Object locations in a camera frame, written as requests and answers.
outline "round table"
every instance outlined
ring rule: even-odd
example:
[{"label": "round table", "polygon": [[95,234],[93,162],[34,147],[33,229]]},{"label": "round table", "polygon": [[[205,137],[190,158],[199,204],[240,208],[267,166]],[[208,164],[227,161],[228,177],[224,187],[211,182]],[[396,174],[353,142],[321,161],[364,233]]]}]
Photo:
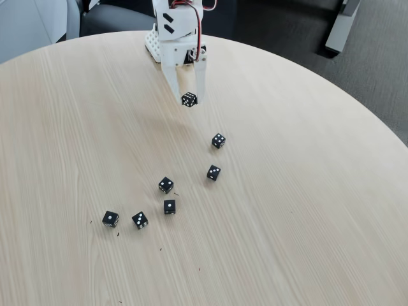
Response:
[{"label": "round table", "polygon": [[407,305],[407,147],[320,76],[213,37],[206,100],[180,106],[144,35],[0,66],[0,304]]}]

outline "robotic arm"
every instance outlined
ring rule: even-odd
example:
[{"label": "robotic arm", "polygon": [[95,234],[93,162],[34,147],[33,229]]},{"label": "robotic arm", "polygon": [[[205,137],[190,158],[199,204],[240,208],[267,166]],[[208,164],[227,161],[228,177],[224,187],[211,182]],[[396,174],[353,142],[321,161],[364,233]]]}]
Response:
[{"label": "robotic arm", "polygon": [[164,76],[176,100],[182,104],[176,68],[194,64],[197,103],[205,93],[207,48],[201,40],[202,0],[153,0],[156,23],[145,37],[145,45],[156,62],[161,62]]}]

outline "chair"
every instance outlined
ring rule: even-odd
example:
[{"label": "chair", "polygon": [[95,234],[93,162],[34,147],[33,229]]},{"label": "chair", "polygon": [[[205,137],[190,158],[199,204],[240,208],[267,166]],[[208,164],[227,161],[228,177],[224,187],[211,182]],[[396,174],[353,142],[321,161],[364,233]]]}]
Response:
[{"label": "chair", "polygon": [[[203,34],[233,39],[237,20],[238,0],[218,0],[214,11],[204,11]],[[214,0],[203,0],[203,5],[213,6]]]},{"label": "chair", "polygon": [[108,4],[95,5],[87,12],[83,0],[67,0],[66,39],[119,31],[151,30],[153,17]]}]

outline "dark carpet floor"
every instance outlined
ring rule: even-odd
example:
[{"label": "dark carpet floor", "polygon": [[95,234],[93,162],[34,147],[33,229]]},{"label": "dark carpet floor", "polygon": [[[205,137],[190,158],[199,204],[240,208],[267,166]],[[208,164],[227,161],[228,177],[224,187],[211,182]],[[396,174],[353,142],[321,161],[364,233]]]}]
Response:
[{"label": "dark carpet floor", "polygon": [[408,145],[408,0],[361,0],[344,52],[327,58],[321,54],[340,2],[246,0],[235,39],[333,82]]}]

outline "die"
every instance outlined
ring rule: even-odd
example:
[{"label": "die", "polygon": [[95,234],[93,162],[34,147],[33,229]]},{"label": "die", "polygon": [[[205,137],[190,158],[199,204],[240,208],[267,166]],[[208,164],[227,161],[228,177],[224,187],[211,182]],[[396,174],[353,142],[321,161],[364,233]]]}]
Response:
[{"label": "die", "polygon": [[161,182],[159,183],[159,188],[164,193],[169,193],[170,190],[173,189],[173,186],[174,186],[173,182],[170,179],[168,179],[167,177],[162,179]]},{"label": "die", "polygon": [[216,134],[211,143],[217,149],[220,149],[225,144],[225,137],[223,137],[221,134]]},{"label": "die", "polygon": [[173,215],[175,213],[176,213],[176,201],[175,200],[164,201],[164,214]]},{"label": "die", "polygon": [[138,227],[138,230],[141,228],[144,228],[146,225],[149,224],[145,214],[143,212],[139,212],[138,214],[134,215],[132,217],[133,222],[136,224]]},{"label": "die", "polygon": [[107,211],[105,216],[102,219],[102,223],[106,226],[116,227],[117,222],[119,221],[119,215],[115,212]]},{"label": "die", "polygon": [[216,167],[216,166],[214,166],[212,164],[209,171],[208,171],[208,173],[207,173],[207,177],[209,179],[212,179],[212,180],[217,180],[217,177],[218,177],[218,174],[219,174],[220,171],[221,171],[220,168],[218,168],[218,167]]},{"label": "die", "polygon": [[188,107],[192,107],[193,105],[197,104],[197,96],[191,92],[188,92],[181,97],[181,103]]}]

